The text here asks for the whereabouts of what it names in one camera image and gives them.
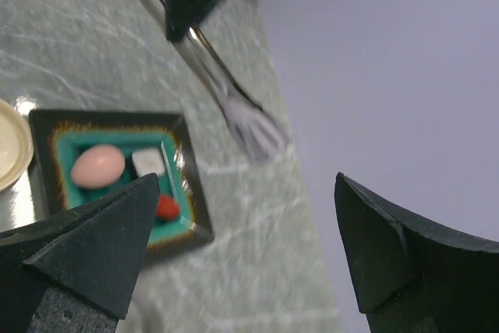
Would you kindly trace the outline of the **steel serving tongs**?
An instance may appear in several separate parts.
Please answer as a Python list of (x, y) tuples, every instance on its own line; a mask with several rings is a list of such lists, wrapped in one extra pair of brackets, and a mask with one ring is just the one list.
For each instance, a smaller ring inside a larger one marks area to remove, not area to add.
[[(165, 33), (165, 0), (140, 2)], [(199, 27), (190, 27), (173, 45), (212, 95), (228, 131), (250, 161), (270, 161), (285, 151), (289, 138), (283, 126), (243, 90)]]

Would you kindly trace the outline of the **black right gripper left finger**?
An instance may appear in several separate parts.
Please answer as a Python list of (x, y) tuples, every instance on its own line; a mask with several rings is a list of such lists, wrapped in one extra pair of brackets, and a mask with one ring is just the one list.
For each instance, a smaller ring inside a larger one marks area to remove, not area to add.
[(114, 332), (126, 318), (159, 197), (148, 174), (1, 234), (3, 332)]

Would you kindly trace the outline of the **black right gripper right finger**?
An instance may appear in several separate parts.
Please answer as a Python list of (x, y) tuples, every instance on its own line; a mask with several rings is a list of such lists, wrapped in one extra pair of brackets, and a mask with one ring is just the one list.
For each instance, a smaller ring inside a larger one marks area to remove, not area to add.
[(498, 244), (393, 204), (346, 175), (334, 203), (372, 332), (496, 332)]

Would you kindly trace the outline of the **pink egg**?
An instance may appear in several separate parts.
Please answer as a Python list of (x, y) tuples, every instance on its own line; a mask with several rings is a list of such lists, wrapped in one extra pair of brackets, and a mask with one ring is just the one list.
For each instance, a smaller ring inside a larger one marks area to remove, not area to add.
[(119, 180), (126, 166), (123, 153), (110, 144), (100, 144), (84, 151), (75, 161), (71, 179), (84, 189), (100, 189)]

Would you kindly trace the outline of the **red sausage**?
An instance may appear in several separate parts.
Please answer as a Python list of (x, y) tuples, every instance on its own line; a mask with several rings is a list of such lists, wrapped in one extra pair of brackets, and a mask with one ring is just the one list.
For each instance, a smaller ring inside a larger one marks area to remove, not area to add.
[(163, 221), (174, 221), (181, 213), (181, 209), (176, 200), (167, 195), (161, 194), (157, 202), (156, 217)]

